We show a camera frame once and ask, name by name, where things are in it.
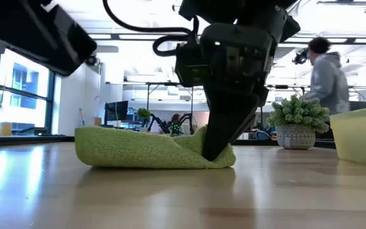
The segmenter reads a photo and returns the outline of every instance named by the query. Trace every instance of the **white plant pot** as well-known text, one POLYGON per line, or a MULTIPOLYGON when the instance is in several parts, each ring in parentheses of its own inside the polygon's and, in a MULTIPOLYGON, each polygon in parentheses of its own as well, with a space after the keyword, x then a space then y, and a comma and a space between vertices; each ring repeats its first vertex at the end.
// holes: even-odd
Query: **white plant pot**
POLYGON ((316 141, 315 130, 300 124, 278 127, 277 136, 278 144, 285 149, 310 149, 316 141))

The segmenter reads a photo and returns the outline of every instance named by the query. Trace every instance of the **plastic container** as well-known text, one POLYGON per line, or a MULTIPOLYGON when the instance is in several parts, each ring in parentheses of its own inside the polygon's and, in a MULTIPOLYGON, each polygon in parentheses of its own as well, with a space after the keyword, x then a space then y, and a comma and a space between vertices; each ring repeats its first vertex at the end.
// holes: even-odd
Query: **plastic container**
POLYGON ((12 134, 12 123, 1 122, 0 123, 0 136, 10 136, 12 134))
POLYGON ((338 157, 366 164, 366 109, 330 117, 338 157))

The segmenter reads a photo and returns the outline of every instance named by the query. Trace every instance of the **hood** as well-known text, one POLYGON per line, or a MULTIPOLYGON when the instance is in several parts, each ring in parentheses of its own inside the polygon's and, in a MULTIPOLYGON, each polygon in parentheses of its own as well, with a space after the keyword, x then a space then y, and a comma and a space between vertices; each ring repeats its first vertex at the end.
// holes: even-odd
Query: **hood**
POLYGON ((341 67, 341 55, 339 52, 324 53, 319 56, 316 61, 326 60, 335 64, 338 68, 341 67))

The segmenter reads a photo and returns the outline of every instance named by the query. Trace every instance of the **folded towel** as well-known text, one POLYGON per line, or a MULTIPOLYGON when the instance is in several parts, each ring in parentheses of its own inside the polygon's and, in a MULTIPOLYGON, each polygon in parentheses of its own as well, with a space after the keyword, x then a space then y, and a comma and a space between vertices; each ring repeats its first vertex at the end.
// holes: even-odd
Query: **folded towel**
POLYGON ((234 165, 230 145, 213 162, 201 156, 206 129, 170 137, 115 128, 77 128, 76 153, 83 163, 96 167, 222 169, 234 165))

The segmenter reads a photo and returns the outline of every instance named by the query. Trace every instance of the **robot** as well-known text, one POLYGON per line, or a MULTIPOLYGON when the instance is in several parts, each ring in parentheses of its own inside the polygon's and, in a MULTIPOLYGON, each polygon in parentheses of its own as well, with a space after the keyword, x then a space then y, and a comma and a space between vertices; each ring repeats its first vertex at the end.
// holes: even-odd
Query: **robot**
POLYGON ((152 121, 151 124, 149 124, 147 131, 150 132, 152 129, 153 123, 156 121, 156 123, 159 125, 159 128, 162 130, 164 134, 172 134, 174 136, 181 135, 180 127, 182 124, 189 120, 189 126, 190 126, 190 134, 194 134, 193 129, 193 114, 192 113, 186 113, 183 116, 180 117, 180 119, 177 122, 166 122, 162 121, 160 118, 156 117, 156 115, 151 113, 152 121))
MULTIPOLYGON (((193 21, 186 28, 128 25, 102 0, 119 25, 139 32, 170 32, 153 44, 156 55, 176 56, 175 72, 184 87, 203 86, 210 117, 202 154, 215 160, 255 120, 268 96, 264 86, 278 44, 300 31, 286 9, 297 0, 183 0, 179 14, 193 21), (198 37, 198 17, 210 25, 198 37), (181 41, 159 51, 165 41, 181 41)), ((0 0, 0 43, 66 77, 97 48, 87 33, 51 0, 0 0)))

